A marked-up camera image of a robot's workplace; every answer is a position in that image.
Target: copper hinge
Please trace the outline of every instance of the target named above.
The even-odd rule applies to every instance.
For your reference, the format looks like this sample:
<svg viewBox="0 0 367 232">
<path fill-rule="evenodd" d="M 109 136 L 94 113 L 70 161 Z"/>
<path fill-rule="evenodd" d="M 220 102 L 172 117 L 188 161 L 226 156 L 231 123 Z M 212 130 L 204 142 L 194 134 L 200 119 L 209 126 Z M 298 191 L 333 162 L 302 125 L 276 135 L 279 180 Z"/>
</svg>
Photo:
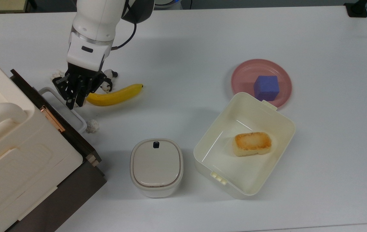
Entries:
<svg viewBox="0 0 367 232">
<path fill-rule="evenodd" d="M 47 120 L 61 133 L 65 131 L 64 127 L 59 123 L 59 121 L 53 116 L 53 114 L 48 110 L 47 107 L 42 106 L 40 111 L 45 115 Z"/>
</svg>

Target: banana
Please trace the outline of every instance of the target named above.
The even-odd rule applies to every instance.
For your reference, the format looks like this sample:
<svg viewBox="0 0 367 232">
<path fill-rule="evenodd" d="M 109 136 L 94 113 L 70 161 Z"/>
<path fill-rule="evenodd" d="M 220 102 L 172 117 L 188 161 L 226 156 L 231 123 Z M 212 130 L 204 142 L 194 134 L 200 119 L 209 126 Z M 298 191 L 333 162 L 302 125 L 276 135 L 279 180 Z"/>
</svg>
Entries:
<svg viewBox="0 0 367 232">
<path fill-rule="evenodd" d="M 110 106 L 135 97 L 136 95 L 138 95 L 138 93 L 140 93 L 142 87 L 142 84 L 133 84 L 119 91 L 107 94 L 90 93 L 89 96 L 86 98 L 86 101 L 96 106 Z"/>
</svg>

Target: black cable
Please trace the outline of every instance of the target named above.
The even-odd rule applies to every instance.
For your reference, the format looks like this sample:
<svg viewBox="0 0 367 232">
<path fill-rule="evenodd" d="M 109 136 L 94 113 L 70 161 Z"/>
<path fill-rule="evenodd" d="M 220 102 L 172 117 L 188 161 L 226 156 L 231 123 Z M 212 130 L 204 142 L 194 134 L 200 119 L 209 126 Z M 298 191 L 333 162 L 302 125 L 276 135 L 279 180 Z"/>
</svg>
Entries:
<svg viewBox="0 0 367 232">
<path fill-rule="evenodd" d="M 133 32 L 132 32 L 132 35 L 129 37 L 129 39 L 127 39 L 123 44 L 120 44 L 119 46 L 115 46 L 115 47 L 112 47 L 110 50 L 113 51 L 113 50 L 118 50 L 119 48 L 125 46 L 127 43 L 129 43 L 129 41 L 131 41 L 131 39 L 133 38 L 133 36 L 135 35 L 136 33 L 136 19 L 135 19 L 135 16 L 133 15 L 132 11 L 131 11 L 131 7 L 129 6 L 129 3 L 127 3 L 126 7 L 128 8 L 129 12 L 131 13 L 132 15 L 132 18 L 133 18 L 133 24 L 134 24 L 134 29 L 133 29 Z"/>
</svg>

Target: open food container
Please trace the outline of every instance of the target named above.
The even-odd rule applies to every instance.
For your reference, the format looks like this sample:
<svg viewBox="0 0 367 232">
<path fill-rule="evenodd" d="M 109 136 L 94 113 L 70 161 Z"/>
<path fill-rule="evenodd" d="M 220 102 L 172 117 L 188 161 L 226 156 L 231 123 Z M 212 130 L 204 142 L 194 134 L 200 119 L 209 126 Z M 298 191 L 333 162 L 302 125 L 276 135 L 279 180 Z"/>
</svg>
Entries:
<svg viewBox="0 0 367 232">
<path fill-rule="evenodd" d="M 234 198 L 256 194 L 295 133 L 294 123 L 276 109 L 245 92 L 234 95 L 194 149 L 197 170 Z M 270 136 L 269 153 L 247 157 L 234 154 L 233 138 L 250 132 Z"/>
</svg>

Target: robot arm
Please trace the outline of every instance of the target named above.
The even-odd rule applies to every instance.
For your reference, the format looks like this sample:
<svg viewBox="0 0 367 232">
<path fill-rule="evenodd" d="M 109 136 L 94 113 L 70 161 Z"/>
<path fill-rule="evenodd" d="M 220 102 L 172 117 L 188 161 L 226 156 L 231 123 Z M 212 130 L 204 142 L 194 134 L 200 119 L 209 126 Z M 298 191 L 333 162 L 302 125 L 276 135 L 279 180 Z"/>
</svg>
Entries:
<svg viewBox="0 0 367 232">
<path fill-rule="evenodd" d="M 95 92 L 106 75 L 104 60 L 112 50 L 120 19 L 135 24 L 148 19 L 154 0 L 78 0 L 67 52 L 67 72 L 53 83 L 69 109 Z"/>
</svg>

